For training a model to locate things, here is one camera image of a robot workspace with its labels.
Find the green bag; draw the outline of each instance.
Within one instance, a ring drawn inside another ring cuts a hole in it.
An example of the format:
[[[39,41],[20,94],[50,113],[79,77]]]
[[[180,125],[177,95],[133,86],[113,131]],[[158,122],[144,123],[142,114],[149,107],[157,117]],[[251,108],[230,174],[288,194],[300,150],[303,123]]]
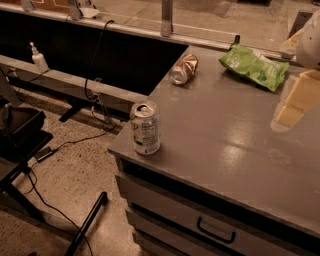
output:
[[[283,82],[289,68],[288,62],[272,61],[239,44],[232,46],[219,61],[227,69],[273,92]]]

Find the aluminum can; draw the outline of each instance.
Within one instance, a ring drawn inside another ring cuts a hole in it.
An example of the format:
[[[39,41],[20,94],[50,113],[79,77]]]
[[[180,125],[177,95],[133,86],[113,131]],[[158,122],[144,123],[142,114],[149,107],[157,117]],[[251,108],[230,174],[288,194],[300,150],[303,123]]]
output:
[[[130,112],[134,149],[143,155],[155,153],[160,148],[160,113],[150,100],[135,103]]]
[[[197,67],[197,57],[193,54],[186,54],[170,69],[169,78],[172,83],[183,85],[194,76]]]

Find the drawer handle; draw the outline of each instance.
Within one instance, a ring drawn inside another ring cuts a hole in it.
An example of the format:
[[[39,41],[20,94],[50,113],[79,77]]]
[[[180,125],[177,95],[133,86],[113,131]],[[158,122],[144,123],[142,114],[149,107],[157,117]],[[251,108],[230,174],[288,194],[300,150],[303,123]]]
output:
[[[213,233],[205,230],[204,228],[202,228],[202,227],[201,227],[201,221],[202,221],[202,217],[199,217],[199,218],[198,218],[198,222],[197,222],[197,228],[198,228],[201,232],[205,233],[205,234],[208,235],[208,236],[211,236],[211,237],[215,238],[216,240],[219,240],[219,241],[221,241],[221,242],[224,242],[224,243],[226,243],[226,244],[232,244],[232,243],[234,242],[234,239],[236,238],[236,232],[232,232],[232,233],[231,233],[231,238],[230,238],[230,240],[227,240],[227,239],[224,239],[224,238],[222,238],[222,237],[220,237],[220,236],[217,236],[217,235],[215,235],[215,234],[213,234]]]

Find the terrazzo floor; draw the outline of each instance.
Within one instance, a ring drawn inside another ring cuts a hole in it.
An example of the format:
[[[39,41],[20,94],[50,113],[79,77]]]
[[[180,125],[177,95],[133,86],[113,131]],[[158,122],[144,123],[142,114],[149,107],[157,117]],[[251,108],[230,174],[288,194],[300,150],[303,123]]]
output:
[[[101,129],[103,124],[93,118],[89,110],[81,110],[62,123],[58,119],[70,108],[67,104],[22,90],[18,95],[22,106],[44,111],[47,118],[43,130],[54,136],[48,144],[52,149],[66,141],[105,133]],[[115,129],[99,138],[67,144],[40,163],[32,158],[29,166],[34,174],[30,173],[30,176],[45,202],[61,210],[78,226],[82,225],[100,193],[106,191],[109,202],[100,209],[87,233],[93,255],[146,256],[148,254],[133,242],[132,228],[124,212],[126,202],[120,198],[115,181],[117,167],[113,155],[107,152],[108,145],[123,125],[115,122]],[[58,212],[45,206],[34,190],[29,192],[32,187],[25,174],[20,175],[14,185],[40,210],[63,219]],[[37,252],[38,256],[64,255],[70,240],[50,230],[1,206],[0,255],[27,256],[32,252]],[[90,255],[88,245],[83,242],[75,255]]]
[[[272,0],[271,9],[255,5],[253,12],[253,7],[250,7],[248,2],[239,8],[239,5],[230,1],[227,12],[224,12],[226,9],[215,8],[218,5],[207,6],[209,2],[202,0],[202,9],[196,13],[192,12],[191,5],[181,6],[181,1],[176,3],[180,4],[180,7],[177,8],[174,22],[178,25],[183,24],[183,26],[176,26],[176,32],[210,38],[212,26],[222,31],[231,31],[236,24],[240,34],[254,39],[248,41],[248,44],[272,49],[276,47],[273,44],[274,41],[279,42],[286,38],[300,7],[308,10],[319,8],[312,6],[310,1]],[[293,3],[293,7],[284,9],[283,6],[288,2]],[[148,29],[160,27],[159,1],[96,0],[95,4],[102,11],[105,20],[112,18],[119,23]],[[270,33],[268,40],[261,40],[256,36],[257,33],[247,30],[248,24],[254,24],[256,31],[266,31],[272,26],[272,29],[268,30]],[[201,27],[201,29],[194,31],[189,25]],[[48,144],[52,149],[58,148],[66,141],[79,140],[104,132],[101,130],[102,124],[88,110],[81,110],[67,122],[61,123],[58,119],[70,107],[67,104],[23,90],[20,90],[18,95],[24,106],[38,108],[45,112],[47,118],[43,129],[54,136]],[[115,122],[117,124],[115,129],[99,138],[68,144],[41,163],[36,163],[35,159],[32,159],[30,166],[35,176],[31,174],[31,177],[36,181],[36,187],[45,201],[61,210],[77,225],[82,224],[100,193],[102,191],[108,193],[108,204],[100,210],[87,233],[93,255],[149,256],[150,254],[142,251],[133,242],[131,234],[133,228],[128,224],[124,211],[127,205],[120,197],[115,181],[117,172],[115,159],[107,152],[108,145],[124,125],[117,120]],[[63,218],[58,212],[45,206],[34,190],[29,192],[31,184],[26,175],[20,175],[14,184],[21,192],[26,193],[26,197],[39,209]],[[28,256],[32,252],[36,252],[38,256],[62,256],[70,243],[60,234],[55,234],[32,219],[2,206],[0,206],[0,241],[1,256]],[[90,255],[88,245],[83,242],[75,255]]]

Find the cabinet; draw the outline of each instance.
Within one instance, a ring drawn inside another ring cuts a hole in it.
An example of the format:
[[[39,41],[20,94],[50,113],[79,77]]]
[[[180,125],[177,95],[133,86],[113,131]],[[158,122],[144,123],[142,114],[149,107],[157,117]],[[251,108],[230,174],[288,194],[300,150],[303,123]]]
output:
[[[226,72],[223,52],[186,53],[200,60],[194,79],[180,87],[165,77],[149,96],[159,151],[135,152],[129,124],[108,148],[135,241],[161,256],[320,255],[320,122],[274,133],[280,95]]]
[[[195,191],[187,185],[119,161],[122,171],[116,179],[129,205],[128,222],[146,250],[157,254],[159,247],[170,248],[172,255],[195,256],[297,255],[295,246],[221,214],[219,205],[212,210],[214,199],[209,208],[193,201]]]

